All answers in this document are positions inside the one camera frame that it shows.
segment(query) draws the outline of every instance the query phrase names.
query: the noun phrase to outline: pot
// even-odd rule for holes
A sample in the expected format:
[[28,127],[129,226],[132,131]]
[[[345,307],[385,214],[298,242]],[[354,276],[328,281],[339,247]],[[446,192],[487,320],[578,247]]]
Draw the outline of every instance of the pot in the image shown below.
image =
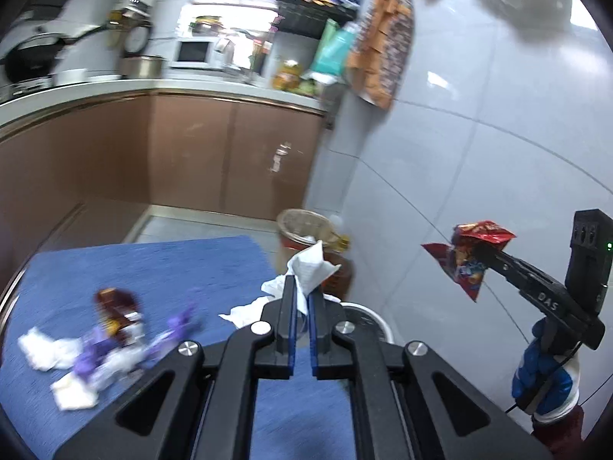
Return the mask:
[[159,79],[164,58],[157,55],[127,57],[121,61],[121,76],[126,79]]
[[48,76],[59,62],[59,53],[64,47],[106,29],[106,24],[98,26],[76,38],[62,33],[42,33],[32,36],[14,46],[0,61],[4,66],[4,75],[11,82]]

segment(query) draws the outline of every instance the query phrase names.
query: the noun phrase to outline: brown cabinet door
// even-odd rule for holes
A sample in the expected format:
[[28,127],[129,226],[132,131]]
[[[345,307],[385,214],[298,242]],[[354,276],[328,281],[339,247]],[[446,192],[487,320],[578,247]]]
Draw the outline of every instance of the brown cabinet door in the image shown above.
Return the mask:
[[151,202],[219,212],[228,128],[235,103],[159,95],[149,140]]
[[224,212],[275,219],[301,207],[321,119],[263,105],[238,106]]

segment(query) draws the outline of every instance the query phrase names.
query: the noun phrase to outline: snack package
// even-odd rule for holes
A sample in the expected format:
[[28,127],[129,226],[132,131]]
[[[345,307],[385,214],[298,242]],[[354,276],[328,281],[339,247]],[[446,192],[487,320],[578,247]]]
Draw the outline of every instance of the snack package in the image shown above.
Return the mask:
[[470,299],[476,302],[487,268],[474,256],[474,247],[479,242],[487,242],[501,251],[512,238],[515,238],[513,233],[493,221],[479,221],[456,226],[451,246],[432,243],[422,244],[422,247],[438,261],[449,278],[460,284]]
[[100,323],[108,337],[122,346],[138,342],[144,336],[143,317],[134,295],[122,289],[103,289],[94,295]]

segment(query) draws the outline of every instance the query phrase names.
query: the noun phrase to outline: white countertop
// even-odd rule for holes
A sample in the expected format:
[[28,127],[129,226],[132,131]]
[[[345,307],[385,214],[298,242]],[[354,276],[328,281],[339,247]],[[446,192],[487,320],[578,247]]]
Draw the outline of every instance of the white countertop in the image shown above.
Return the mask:
[[118,79],[116,81],[82,82],[60,86],[11,100],[0,105],[0,126],[37,111],[73,100],[122,91],[151,89],[182,89],[210,91],[222,95],[244,95],[323,110],[317,99],[239,82],[207,79]]

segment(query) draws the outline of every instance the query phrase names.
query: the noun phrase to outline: microwave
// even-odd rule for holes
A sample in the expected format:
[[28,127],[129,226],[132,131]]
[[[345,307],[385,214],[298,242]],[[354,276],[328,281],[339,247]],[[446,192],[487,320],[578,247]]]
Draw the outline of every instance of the microwave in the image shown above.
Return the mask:
[[176,69],[222,70],[224,54],[215,51],[219,36],[178,38],[170,67]]

